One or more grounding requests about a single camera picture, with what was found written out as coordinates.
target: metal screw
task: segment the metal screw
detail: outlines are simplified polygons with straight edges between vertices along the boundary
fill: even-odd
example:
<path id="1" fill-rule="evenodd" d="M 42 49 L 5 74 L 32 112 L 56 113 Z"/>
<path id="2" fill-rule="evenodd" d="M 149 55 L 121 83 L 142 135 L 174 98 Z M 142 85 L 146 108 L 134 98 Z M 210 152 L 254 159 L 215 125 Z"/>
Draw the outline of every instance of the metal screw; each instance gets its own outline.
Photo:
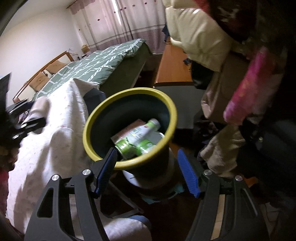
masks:
<path id="1" fill-rule="evenodd" d="M 204 170 L 204 174 L 205 174 L 206 176 L 210 176 L 210 175 L 213 174 L 213 172 L 212 172 L 211 170 L 207 169 L 207 170 Z"/>
<path id="2" fill-rule="evenodd" d="M 12 139 L 17 139 L 20 135 L 15 135 Z"/>
<path id="3" fill-rule="evenodd" d="M 242 181 L 242 177 L 239 176 L 239 175 L 235 176 L 235 179 L 236 179 L 238 182 L 241 182 L 241 181 Z"/>
<path id="4" fill-rule="evenodd" d="M 53 175 L 53 176 L 52 176 L 52 180 L 53 180 L 53 181 L 56 181 L 56 180 L 58 180 L 58 179 L 59 179 L 59 175 L 56 174 L 56 175 Z"/>
<path id="5" fill-rule="evenodd" d="M 90 169 L 85 169 L 85 170 L 82 171 L 82 174 L 85 175 L 85 176 L 89 175 L 90 173 L 91 173 Z"/>

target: blue gripper pad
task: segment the blue gripper pad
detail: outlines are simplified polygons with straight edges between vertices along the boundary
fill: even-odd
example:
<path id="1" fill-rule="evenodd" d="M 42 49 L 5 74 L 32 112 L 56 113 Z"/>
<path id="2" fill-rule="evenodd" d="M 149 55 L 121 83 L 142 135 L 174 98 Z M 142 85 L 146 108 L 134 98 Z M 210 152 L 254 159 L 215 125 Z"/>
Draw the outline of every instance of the blue gripper pad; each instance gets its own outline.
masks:
<path id="1" fill-rule="evenodd" d="M 115 148 L 112 148 L 112 150 L 109 150 L 104 158 L 105 163 L 96 179 L 96 189 L 94 191 L 95 194 L 98 195 L 98 197 L 100 197 L 106 190 L 109 179 L 113 173 L 114 166 L 117 162 L 117 155 L 117 150 Z"/>
<path id="2" fill-rule="evenodd" d="M 178 163 L 186 181 L 189 192 L 198 198 L 200 190 L 198 188 L 198 177 L 194 173 L 188 159 L 182 149 L 178 150 Z"/>

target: white wall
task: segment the white wall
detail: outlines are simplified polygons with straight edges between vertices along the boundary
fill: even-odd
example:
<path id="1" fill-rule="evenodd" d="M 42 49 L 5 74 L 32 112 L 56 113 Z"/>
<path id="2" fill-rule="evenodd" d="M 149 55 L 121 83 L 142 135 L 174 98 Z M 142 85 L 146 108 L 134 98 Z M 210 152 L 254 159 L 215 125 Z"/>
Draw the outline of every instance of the white wall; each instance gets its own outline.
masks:
<path id="1" fill-rule="evenodd" d="M 71 13 L 59 8 L 44 12 L 18 24 L 0 37 L 0 75 L 12 72 L 7 105 L 40 68 L 69 48 L 79 55 Z"/>

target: yellow rim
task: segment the yellow rim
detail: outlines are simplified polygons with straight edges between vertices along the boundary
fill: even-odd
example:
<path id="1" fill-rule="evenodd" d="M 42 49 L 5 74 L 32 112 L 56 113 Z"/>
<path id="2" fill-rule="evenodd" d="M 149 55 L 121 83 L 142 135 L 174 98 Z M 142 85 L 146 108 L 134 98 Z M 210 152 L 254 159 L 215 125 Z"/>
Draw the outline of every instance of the yellow rim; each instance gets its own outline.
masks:
<path id="1" fill-rule="evenodd" d="M 106 108 L 109 104 L 111 104 L 112 102 L 120 98 L 123 98 L 128 95 L 132 95 L 132 94 L 148 94 L 160 99 L 169 110 L 170 123 L 167 128 L 167 131 L 165 132 L 165 137 L 161 141 L 159 141 L 156 147 L 154 147 L 149 153 L 138 156 L 136 158 L 133 158 L 127 161 L 118 161 L 115 165 L 115 168 L 114 168 L 115 170 L 131 169 L 152 159 L 157 153 L 159 153 L 169 143 L 177 125 L 176 106 L 174 102 L 171 100 L 171 98 L 167 96 L 165 93 L 156 89 L 151 89 L 151 88 L 133 88 L 133 89 L 128 89 L 128 90 L 118 92 L 110 96 L 108 99 L 104 100 L 100 105 L 98 105 L 86 121 L 84 130 L 83 130 L 83 146 L 86 153 L 92 160 L 98 161 L 102 159 L 100 156 L 96 154 L 96 152 L 92 148 L 91 141 L 90 141 L 91 128 L 95 119 L 102 112 L 102 110 Z"/>

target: blue cloth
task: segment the blue cloth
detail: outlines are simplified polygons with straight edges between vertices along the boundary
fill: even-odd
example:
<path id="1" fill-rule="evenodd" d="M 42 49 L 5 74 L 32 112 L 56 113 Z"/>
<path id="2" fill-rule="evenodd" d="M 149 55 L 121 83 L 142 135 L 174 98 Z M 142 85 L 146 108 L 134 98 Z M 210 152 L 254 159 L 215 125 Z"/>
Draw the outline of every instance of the blue cloth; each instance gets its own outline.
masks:
<path id="1" fill-rule="evenodd" d="M 151 228 L 152 228 L 152 224 L 151 224 L 151 222 L 149 221 L 148 218 L 146 218 L 146 217 L 144 217 L 144 216 L 141 216 L 141 215 L 134 215 L 134 216 L 130 216 L 130 217 L 128 217 L 128 218 L 130 218 L 130 219 L 135 219 L 135 220 L 140 221 L 141 223 L 145 224 L 146 227 L 147 227 L 149 230 L 151 230 Z"/>

